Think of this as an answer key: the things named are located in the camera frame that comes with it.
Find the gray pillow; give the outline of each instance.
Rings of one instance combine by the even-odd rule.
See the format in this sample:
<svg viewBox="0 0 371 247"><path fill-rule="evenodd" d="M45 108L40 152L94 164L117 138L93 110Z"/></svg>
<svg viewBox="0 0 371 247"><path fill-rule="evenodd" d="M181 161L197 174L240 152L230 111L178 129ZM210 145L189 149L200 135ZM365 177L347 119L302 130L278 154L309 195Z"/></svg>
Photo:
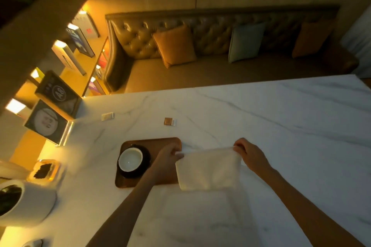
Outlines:
<svg viewBox="0 0 371 247"><path fill-rule="evenodd" d="M262 43L266 23L237 26L232 31L228 62L256 57Z"/></svg>

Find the throw pillow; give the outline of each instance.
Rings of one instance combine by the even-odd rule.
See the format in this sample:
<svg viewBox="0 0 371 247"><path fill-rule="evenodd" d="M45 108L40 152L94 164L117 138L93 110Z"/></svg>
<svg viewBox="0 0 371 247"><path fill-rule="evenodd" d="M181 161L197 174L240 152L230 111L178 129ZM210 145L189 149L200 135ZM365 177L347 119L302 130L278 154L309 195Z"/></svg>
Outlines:
<svg viewBox="0 0 371 247"><path fill-rule="evenodd" d="M317 53L334 30L335 24L335 19L317 23L303 23L292 51L292 57L297 58Z"/></svg>
<svg viewBox="0 0 371 247"><path fill-rule="evenodd" d="M197 60L193 48L192 32L186 26L152 34L165 67Z"/></svg>
<svg viewBox="0 0 371 247"><path fill-rule="evenodd" d="M232 31L228 62L256 57L262 43L265 23L237 26Z"/></svg>

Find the napkin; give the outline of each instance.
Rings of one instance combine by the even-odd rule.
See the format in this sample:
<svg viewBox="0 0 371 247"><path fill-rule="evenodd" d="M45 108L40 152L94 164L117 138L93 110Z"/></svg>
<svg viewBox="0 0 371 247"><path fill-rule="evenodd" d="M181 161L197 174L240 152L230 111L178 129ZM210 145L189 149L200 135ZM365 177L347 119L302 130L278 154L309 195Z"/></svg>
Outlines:
<svg viewBox="0 0 371 247"><path fill-rule="evenodd" d="M191 152L175 163L181 190L209 190L235 187L241 156L233 148Z"/></svg>

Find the sofa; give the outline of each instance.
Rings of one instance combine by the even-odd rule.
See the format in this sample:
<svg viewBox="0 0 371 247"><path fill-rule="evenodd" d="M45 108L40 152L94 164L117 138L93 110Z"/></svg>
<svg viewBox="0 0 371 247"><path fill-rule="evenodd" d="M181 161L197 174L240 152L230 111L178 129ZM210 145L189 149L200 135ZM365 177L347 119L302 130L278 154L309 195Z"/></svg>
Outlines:
<svg viewBox="0 0 371 247"><path fill-rule="evenodd" d="M193 9L106 15L111 51L103 80L112 93L347 74L359 62L330 36L314 55L293 59L303 22L336 18L339 5ZM266 22L256 58L228 63L234 26ZM186 24L196 62L167 69L152 38Z"/></svg>

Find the wooden tray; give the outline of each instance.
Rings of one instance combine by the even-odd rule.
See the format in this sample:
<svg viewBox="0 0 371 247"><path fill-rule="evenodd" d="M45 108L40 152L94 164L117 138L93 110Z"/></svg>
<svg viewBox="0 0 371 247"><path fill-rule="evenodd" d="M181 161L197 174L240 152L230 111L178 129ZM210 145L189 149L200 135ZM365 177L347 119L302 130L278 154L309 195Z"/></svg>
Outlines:
<svg viewBox="0 0 371 247"><path fill-rule="evenodd" d="M173 138L162 138L162 139L151 139L151 140L137 140L137 141L126 141L122 144L120 149L120 154L118 157L120 157L121 153L130 147L132 144L136 145L142 145L145 146L150 154L151 154L151 165L153 161L156 159L159 151L166 145L170 143L177 143L182 149L182 142L179 138L173 137ZM139 182L139 178L135 179L127 179L120 175L119 171L116 167L116 179L115 179L115 185L120 189L125 189L129 187L135 187L136 184ZM166 179L164 179L162 182L158 183L157 185L164 185L164 184L177 184L178 183L178 177L177 177L177 170L175 168L171 169L171 172L169 172L169 175Z"/></svg>

